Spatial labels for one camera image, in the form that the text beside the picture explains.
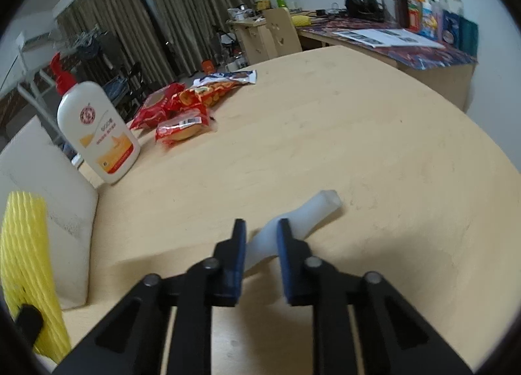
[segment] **chip bag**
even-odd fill
[[[218,72],[197,78],[192,87],[172,96],[166,108],[179,112],[197,103],[210,107],[232,89],[244,84],[255,84],[256,81],[257,71]]]
[[[213,119],[203,104],[184,109],[175,117],[161,122],[156,129],[156,142],[174,146],[213,128]]]
[[[155,128],[158,123],[166,121],[171,116],[171,110],[166,105],[172,96],[184,90],[184,84],[172,83],[161,90],[153,92],[137,111],[131,130]]]

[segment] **yellow mesh sleeve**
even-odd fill
[[[35,349],[59,363],[70,351],[70,339],[54,287],[42,197],[21,191],[9,195],[0,234],[0,278],[13,318],[24,303],[40,310],[43,329]]]

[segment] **metal bolt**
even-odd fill
[[[378,284],[382,280],[382,275],[375,271],[372,271],[365,274],[365,279],[367,280],[367,282],[370,282],[371,284]]]
[[[161,277],[156,273],[149,273],[148,275],[143,278],[143,283],[147,287],[152,287],[153,285],[156,285],[161,280]]]
[[[207,257],[203,260],[203,268],[204,269],[217,269],[220,265],[220,262],[215,257]]]
[[[306,265],[308,268],[318,268],[320,265],[322,265],[322,259],[316,256],[309,256],[304,260],[304,265]]]

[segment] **patterned tablecloth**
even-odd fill
[[[312,25],[302,27],[300,32],[319,34],[322,36],[345,41],[359,47],[380,53],[395,59],[415,70],[429,70],[436,67],[448,67],[454,65],[476,64],[477,59],[471,55],[444,45],[445,49],[434,49],[431,47],[376,47],[372,48],[354,40],[335,35],[337,31],[364,30],[367,28],[395,28],[386,23],[369,22],[355,18],[338,18],[332,21],[317,19]]]

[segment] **cable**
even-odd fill
[[[7,80],[7,77],[9,77],[9,73],[11,72],[12,67],[15,66],[15,62],[16,62],[17,59],[18,59],[18,55],[15,57],[15,60],[12,61],[11,68],[9,68],[9,71],[7,71],[7,74],[5,74],[5,78],[2,81],[2,85],[0,86],[0,91],[2,91],[2,89],[4,88],[4,84],[5,84],[6,80]]]

